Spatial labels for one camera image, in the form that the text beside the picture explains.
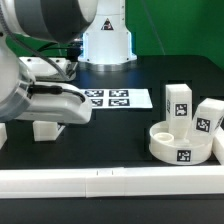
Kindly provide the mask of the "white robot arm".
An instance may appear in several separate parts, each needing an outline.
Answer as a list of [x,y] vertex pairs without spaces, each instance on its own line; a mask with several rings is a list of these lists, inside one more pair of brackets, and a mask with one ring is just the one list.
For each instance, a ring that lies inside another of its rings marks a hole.
[[52,59],[46,61],[63,77],[59,83],[39,82],[34,72],[7,46],[17,35],[69,43],[93,23],[100,0],[0,0],[0,122],[11,120],[86,124],[91,100],[69,83]]

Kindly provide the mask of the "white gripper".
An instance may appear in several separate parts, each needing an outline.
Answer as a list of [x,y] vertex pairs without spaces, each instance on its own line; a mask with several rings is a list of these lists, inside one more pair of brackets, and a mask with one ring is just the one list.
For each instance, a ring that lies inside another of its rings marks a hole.
[[29,74],[35,78],[31,104],[19,120],[86,124],[91,119],[91,100],[77,87],[65,83],[58,71],[39,57],[21,57]]

